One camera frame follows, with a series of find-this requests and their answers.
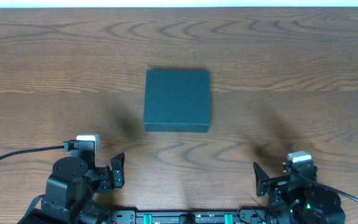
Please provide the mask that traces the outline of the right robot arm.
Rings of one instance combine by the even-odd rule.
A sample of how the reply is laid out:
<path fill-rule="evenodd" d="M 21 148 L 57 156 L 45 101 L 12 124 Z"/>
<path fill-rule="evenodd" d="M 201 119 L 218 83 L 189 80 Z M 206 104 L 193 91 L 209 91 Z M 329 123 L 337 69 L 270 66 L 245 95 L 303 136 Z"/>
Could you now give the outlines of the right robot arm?
<path fill-rule="evenodd" d="M 313 160 L 288 161 L 283 165 L 287 175 L 270 178 L 253 163 L 256 195 L 268 195 L 266 224 L 338 224 L 346 216 L 339 194 L 316 182 L 318 168 Z"/>

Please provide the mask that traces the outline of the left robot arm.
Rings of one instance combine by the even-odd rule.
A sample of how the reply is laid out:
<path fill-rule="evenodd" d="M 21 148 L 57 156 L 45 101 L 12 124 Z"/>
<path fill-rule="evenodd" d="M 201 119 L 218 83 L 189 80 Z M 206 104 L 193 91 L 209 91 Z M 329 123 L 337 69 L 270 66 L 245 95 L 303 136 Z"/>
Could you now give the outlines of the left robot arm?
<path fill-rule="evenodd" d="M 122 152 L 110 166 L 96 167 L 97 140 L 69 140 L 61 147 L 68 157 L 57 160 L 45 193 L 33 199 L 20 223 L 112 223 L 112 211 L 101 208 L 94 194 L 110 194 L 124 186 Z"/>

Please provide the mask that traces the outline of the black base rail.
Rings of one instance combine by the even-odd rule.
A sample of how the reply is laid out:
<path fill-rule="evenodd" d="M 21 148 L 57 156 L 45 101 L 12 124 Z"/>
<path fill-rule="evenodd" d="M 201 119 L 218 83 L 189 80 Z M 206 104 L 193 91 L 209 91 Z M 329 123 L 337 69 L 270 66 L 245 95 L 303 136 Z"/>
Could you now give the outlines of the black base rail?
<path fill-rule="evenodd" d="M 259 224 L 265 223 L 266 210 L 156 212 L 120 210 L 111 213 L 111 224 Z"/>

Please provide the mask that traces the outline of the dark green box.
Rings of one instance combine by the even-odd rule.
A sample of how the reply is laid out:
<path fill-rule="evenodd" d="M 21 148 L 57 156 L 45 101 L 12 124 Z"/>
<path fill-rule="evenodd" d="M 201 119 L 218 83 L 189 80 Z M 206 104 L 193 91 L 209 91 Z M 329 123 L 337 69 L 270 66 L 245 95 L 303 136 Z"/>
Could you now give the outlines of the dark green box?
<path fill-rule="evenodd" d="M 147 70 L 143 124 L 148 132 L 208 132 L 209 72 Z"/>

